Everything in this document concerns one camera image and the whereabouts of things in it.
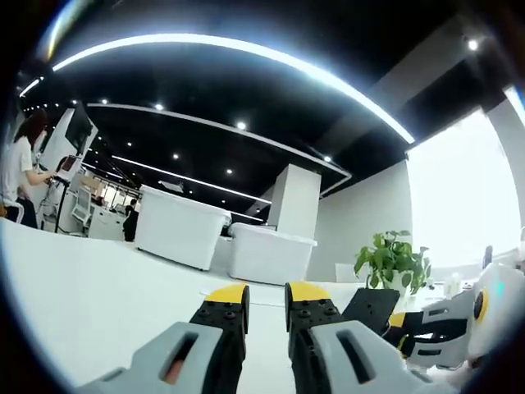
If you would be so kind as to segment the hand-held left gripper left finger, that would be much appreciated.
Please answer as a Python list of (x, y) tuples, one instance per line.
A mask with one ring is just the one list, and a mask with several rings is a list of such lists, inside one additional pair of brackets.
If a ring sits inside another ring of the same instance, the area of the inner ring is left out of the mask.
[(188, 322), (141, 346), (129, 368), (78, 387), (78, 393), (235, 393), (246, 356), (249, 286), (213, 291)]

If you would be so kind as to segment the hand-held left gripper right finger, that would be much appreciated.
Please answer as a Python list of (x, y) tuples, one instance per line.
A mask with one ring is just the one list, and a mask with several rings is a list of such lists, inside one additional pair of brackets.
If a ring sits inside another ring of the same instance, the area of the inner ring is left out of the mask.
[(321, 287), (285, 284), (288, 356), (297, 393), (452, 393), (409, 369), (397, 349), (345, 319)]

